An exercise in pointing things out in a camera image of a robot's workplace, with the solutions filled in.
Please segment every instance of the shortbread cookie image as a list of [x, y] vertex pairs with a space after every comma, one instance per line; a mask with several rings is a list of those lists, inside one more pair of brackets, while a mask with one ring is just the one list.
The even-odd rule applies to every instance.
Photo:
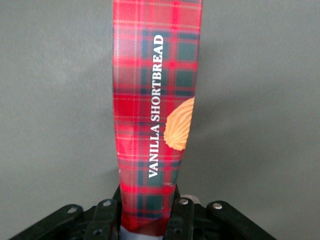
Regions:
[[165, 143], [174, 150], [186, 149], [194, 104], [195, 98], [189, 98], [166, 118], [163, 138]]

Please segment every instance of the red tartan packaging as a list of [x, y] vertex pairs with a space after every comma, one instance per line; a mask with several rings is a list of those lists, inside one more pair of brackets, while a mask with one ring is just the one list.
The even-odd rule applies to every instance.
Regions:
[[163, 236], [170, 217], [194, 106], [201, 15], [202, 0], [113, 1], [121, 225], [132, 233]]

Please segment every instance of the screw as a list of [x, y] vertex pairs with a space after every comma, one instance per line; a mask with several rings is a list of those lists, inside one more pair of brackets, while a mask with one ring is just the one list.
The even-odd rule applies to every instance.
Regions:
[[108, 206], [110, 206], [112, 203], [111, 203], [111, 201], [110, 200], [107, 200], [107, 201], [105, 201], [104, 203], [103, 203], [103, 206], [104, 207], [108, 207]]
[[73, 213], [75, 213], [77, 211], [77, 208], [76, 207], [71, 207], [68, 211], [67, 211], [67, 213], [68, 214], [73, 214]]
[[217, 210], [222, 209], [222, 205], [218, 202], [215, 202], [214, 204], [212, 204], [212, 207]]
[[182, 205], [187, 205], [187, 204], [189, 203], [189, 201], [188, 201], [188, 199], [186, 199], [186, 198], [181, 198], [181, 199], [179, 200], [179, 203], [182, 204]]

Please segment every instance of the plaid pattern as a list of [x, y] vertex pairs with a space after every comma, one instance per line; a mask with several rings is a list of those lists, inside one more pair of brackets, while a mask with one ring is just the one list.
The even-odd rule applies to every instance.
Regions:
[[[195, 94], [201, 13], [202, 0], [113, 1], [113, 110], [121, 224], [130, 232], [161, 236], [170, 217], [184, 151], [168, 147], [163, 132], [167, 116]], [[163, 36], [157, 123], [151, 121], [156, 35]], [[158, 174], [149, 178], [150, 127], [158, 123]]]

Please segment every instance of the gray wall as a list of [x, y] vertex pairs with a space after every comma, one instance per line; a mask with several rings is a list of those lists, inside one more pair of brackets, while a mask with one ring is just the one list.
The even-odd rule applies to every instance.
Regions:
[[[204, 0], [183, 194], [320, 237], [320, 1]], [[118, 185], [111, 0], [0, 0], [0, 238]]]

